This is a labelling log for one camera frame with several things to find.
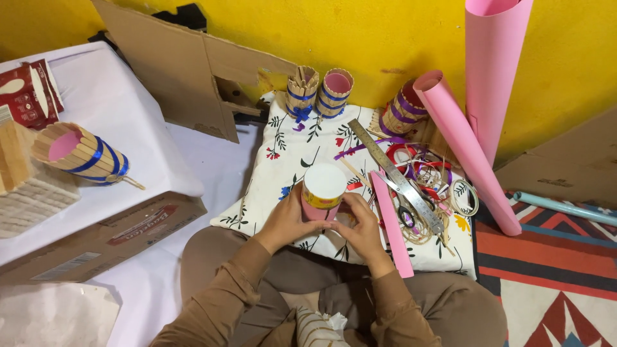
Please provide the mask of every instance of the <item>popsicle stick pen holder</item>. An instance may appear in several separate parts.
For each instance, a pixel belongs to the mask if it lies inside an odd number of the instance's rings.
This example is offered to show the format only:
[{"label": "popsicle stick pen holder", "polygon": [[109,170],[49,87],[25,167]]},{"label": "popsicle stick pen holder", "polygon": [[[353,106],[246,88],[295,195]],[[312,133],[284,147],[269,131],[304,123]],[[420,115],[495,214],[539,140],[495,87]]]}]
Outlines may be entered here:
[{"label": "popsicle stick pen holder", "polygon": [[343,69],[326,72],[319,89],[315,111],[323,118],[335,118],[343,113],[347,97],[354,87],[354,78]]},{"label": "popsicle stick pen holder", "polygon": [[296,123],[309,119],[318,84],[319,73],[308,66],[299,66],[295,76],[288,76],[285,107]]},{"label": "popsicle stick pen holder", "polygon": [[413,90],[414,81],[409,80],[401,87],[379,118],[379,127],[385,134],[404,137],[428,117],[428,111]]},{"label": "popsicle stick pen holder", "polygon": [[128,158],[100,137],[75,123],[57,122],[37,134],[30,152],[37,160],[77,175],[99,186],[122,180],[145,190],[128,177]]}]

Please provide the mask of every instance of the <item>colorful rug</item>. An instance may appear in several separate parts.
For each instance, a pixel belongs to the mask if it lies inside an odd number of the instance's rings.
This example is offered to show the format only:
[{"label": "colorful rug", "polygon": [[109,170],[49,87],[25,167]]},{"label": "colorful rug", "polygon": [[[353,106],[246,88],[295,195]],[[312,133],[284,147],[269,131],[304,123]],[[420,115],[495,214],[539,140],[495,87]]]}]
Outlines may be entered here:
[{"label": "colorful rug", "polygon": [[475,225],[478,281],[503,304],[505,346],[617,347],[617,228],[506,196],[521,235],[502,234],[482,204]]}]

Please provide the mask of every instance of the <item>floral cushion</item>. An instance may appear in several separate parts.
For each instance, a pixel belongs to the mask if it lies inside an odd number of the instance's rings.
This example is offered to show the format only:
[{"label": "floral cushion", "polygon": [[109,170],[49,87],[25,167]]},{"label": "floral cushion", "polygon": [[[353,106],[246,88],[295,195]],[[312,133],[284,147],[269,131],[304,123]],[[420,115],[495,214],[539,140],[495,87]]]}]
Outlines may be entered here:
[{"label": "floral cushion", "polygon": [[[370,198],[371,189],[362,184],[346,166],[339,161],[335,162],[333,157],[360,144],[347,123],[357,119],[367,127],[373,116],[373,109],[347,105],[344,112],[334,119],[318,122],[316,113],[312,112],[309,120],[296,123],[296,120],[284,111],[284,92],[271,92],[264,97],[271,100],[270,116],[263,131],[263,144],[257,152],[251,182],[244,197],[220,216],[213,218],[210,221],[212,225],[238,230],[249,236],[255,235],[261,230],[278,201],[287,196],[290,189],[303,179],[304,172],[309,167],[319,162],[337,165],[348,179],[348,189],[361,194],[367,200]],[[388,144],[380,143],[379,146],[385,149]],[[345,158],[365,178],[372,170],[379,169],[366,149]],[[453,173],[453,177],[461,178],[456,173]],[[342,223],[350,222],[348,215],[337,214],[336,217]],[[416,271],[452,271],[475,278],[471,220],[469,217],[454,214],[449,222],[449,250],[436,236],[423,245],[407,242],[413,268]],[[389,252],[389,244],[383,238],[383,233],[382,242]],[[316,232],[292,245],[339,261],[362,264],[362,260],[346,240],[332,230]]]}]

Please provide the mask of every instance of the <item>yellow wall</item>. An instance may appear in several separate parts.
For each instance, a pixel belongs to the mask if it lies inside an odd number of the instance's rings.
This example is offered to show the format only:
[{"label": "yellow wall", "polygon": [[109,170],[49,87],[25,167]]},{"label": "yellow wall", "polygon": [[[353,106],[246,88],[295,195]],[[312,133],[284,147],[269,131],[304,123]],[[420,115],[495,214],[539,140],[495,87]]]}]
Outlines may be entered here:
[{"label": "yellow wall", "polygon": [[[191,0],[114,1],[153,13]],[[215,36],[315,67],[322,76],[347,69],[355,78],[353,104],[383,105],[403,82],[429,69],[443,70],[464,104],[463,0],[196,2]],[[617,101],[616,19],[615,0],[535,1],[498,161]],[[2,0],[0,59],[84,43],[103,27],[88,0]],[[283,79],[266,74],[250,92],[272,86],[283,88]]]}]

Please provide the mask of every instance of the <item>brown pants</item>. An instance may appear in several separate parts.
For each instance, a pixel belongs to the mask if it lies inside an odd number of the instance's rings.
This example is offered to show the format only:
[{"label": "brown pants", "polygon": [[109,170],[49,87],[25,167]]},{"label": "brown pants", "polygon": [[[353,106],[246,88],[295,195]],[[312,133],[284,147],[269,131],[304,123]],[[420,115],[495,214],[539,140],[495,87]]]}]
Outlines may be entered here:
[{"label": "brown pants", "polygon": [[[219,266],[248,239],[220,227],[197,232],[182,256],[182,300],[205,288]],[[502,347],[507,325],[503,307],[481,285],[448,272],[416,274],[405,284],[422,308],[433,332],[445,347]],[[259,286],[260,302],[242,317],[231,340],[241,346],[250,337],[278,326],[290,308],[279,292],[307,294],[320,291],[319,311],[347,317],[346,328],[370,335],[375,320],[370,273],[364,265],[335,261],[287,246],[273,257]]]}]

